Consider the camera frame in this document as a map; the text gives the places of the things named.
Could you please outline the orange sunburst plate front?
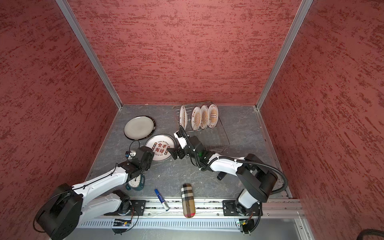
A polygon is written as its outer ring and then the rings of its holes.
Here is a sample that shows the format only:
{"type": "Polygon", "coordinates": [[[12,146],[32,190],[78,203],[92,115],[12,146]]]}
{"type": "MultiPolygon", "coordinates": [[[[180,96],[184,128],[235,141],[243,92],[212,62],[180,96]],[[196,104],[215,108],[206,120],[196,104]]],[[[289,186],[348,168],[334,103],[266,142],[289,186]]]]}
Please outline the orange sunburst plate front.
{"type": "Polygon", "coordinates": [[[186,126],[188,124],[188,114],[186,111],[186,107],[184,105],[181,105],[180,113],[179,113],[179,124],[183,127],[183,129],[186,129],[186,126]]]}

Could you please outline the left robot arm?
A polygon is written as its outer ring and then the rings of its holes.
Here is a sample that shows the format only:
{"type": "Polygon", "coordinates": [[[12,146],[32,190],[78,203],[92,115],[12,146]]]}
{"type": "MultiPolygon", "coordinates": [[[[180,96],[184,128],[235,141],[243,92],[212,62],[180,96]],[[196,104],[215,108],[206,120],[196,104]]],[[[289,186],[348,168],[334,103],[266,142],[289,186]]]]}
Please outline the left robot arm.
{"type": "Polygon", "coordinates": [[[78,225],[104,214],[132,215],[130,197],[115,188],[147,171],[154,152],[151,148],[139,147],[128,151],[126,158],[125,162],[91,180],[73,186],[58,186],[37,212],[33,224],[38,224],[41,232],[52,240],[63,240],[78,225]]]}

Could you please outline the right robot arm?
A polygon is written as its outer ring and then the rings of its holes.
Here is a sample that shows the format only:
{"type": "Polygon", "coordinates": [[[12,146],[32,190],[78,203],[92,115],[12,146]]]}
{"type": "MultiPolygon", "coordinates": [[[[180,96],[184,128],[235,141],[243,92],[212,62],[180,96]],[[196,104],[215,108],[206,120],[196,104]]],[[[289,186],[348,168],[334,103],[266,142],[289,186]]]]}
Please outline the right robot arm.
{"type": "Polygon", "coordinates": [[[279,177],[284,178],[282,172],[275,167],[263,163],[256,155],[248,154],[243,158],[223,156],[207,150],[196,136],[181,136],[174,134],[179,145],[171,148],[174,159],[190,157],[194,166],[202,172],[218,172],[238,177],[244,189],[235,200],[238,214],[245,216],[254,204],[268,201],[279,177]]]}

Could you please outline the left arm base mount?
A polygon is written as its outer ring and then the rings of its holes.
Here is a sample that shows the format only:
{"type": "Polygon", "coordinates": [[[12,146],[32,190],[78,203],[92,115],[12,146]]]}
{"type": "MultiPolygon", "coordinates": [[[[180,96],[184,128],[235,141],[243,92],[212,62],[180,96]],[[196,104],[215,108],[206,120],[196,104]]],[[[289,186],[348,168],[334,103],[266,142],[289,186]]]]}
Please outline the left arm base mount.
{"type": "Polygon", "coordinates": [[[146,208],[147,201],[145,200],[130,200],[123,201],[123,203],[118,207],[118,210],[113,212],[117,216],[143,216],[146,208]]]}

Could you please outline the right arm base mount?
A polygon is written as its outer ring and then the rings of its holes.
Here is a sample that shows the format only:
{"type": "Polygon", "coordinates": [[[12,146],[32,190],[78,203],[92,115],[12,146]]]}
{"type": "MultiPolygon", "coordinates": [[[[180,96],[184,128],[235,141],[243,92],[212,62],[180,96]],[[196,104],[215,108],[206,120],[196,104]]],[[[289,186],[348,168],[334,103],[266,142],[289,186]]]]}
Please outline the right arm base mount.
{"type": "Polygon", "coordinates": [[[263,211],[258,202],[247,209],[242,206],[238,201],[224,200],[222,201],[224,216],[243,216],[243,217],[258,217],[263,216],[263,211]]]}

